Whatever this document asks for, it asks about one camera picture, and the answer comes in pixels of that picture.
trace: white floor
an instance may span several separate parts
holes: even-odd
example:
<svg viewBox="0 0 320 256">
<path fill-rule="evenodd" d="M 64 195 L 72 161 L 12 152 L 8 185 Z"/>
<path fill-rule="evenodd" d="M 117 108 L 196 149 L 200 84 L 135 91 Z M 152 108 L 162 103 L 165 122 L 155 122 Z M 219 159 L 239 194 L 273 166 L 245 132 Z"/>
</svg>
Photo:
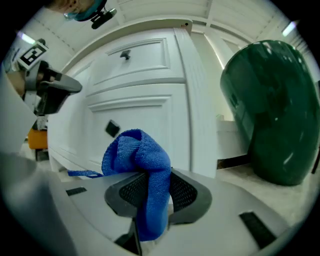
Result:
<svg viewBox="0 0 320 256">
<path fill-rule="evenodd" d="M 23 144 L 21 156 L 34 160 L 35 153 Z M 49 160 L 37 162 L 43 170 L 51 170 Z M 62 182 L 79 180 L 69 177 L 66 170 L 58 173 Z M 320 188 L 320 167 L 315 174 L 308 174 L 297 186 L 279 186 L 269 183 L 253 172 L 250 165 L 219 169 L 216 178 L 240 186 L 279 213 L 290 225 L 302 221 L 313 205 Z"/>
</svg>

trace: white drawer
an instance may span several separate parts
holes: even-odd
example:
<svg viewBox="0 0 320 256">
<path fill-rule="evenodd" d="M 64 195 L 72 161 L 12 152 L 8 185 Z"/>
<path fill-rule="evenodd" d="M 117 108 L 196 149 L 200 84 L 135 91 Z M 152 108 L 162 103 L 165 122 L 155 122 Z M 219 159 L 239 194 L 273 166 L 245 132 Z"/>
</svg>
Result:
<svg viewBox="0 0 320 256">
<path fill-rule="evenodd" d="M 99 48 L 92 63 L 87 96 L 122 87 L 185 83 L 179 48 L 173 29 L 143 31 Z M 120 57 L 130 50 L 130 58 Z"/>
<path fill-rule="evenodd" d="M 147 84 L 115 89 L 86 98 L 87 156 L 94 168 L 114 138 L 106 132 L 110 120 L 120 131 L 141 129 L 169 155 L 171 166 L 190 169 L 190 129 L 185 84 Z"/>
</svg>

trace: black handle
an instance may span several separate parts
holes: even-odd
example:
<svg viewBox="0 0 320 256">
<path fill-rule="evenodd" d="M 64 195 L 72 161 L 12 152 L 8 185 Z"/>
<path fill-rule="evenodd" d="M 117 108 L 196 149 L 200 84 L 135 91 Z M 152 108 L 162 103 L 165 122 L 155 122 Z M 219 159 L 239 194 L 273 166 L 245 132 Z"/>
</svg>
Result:
<svg viewBox="0 0 320 256">
<path fill-rule="evenodd" d="M 121 53 L 120 58 L 125 57 L 125 60 L 126 60 L 126 61 L 129 60 L 129 59 L 130 59 L 130 56 L 129 56 L 130 52 L 131 52 L 131 50 L 124 50 L 124 51 Z"/>
</svg>

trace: black mesh grille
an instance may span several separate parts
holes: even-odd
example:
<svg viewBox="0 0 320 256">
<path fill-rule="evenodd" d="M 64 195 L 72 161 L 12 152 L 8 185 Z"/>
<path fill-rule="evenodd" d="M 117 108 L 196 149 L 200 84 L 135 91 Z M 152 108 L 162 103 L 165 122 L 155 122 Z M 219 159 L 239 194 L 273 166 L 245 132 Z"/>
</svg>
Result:
<svg viewBox="0 0 320 256">
<path fill-rule="evenodd" d="M 125 185 L 120 189 L 119 194 L 123 200 L 139 208 L 148 195 L 148 175 L 145 174 Z"/>
<path fill-rule="evenodd" d="M 175 212 L 191 205 L 196 200 L 197 194 L 197 190 L 192 185 L 174 173 L 171 173 L 170 195 L 172 197 L 173 210 Z"/>
</svg>

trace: green trash can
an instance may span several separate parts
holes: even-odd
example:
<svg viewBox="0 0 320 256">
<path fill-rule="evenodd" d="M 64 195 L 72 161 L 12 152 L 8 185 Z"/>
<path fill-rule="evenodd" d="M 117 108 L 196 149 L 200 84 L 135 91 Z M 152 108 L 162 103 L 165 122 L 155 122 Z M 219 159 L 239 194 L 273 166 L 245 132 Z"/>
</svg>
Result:
<svg viewBox="0 0 320 256">
<path fill-rule="evenodd" d="M 254 172 L 278 185 L 300 184 L 320 132 L 316 88 L 301 53 L 282 41 L 255 42 L 230 59 L 220 85 Z"/>
</svg>

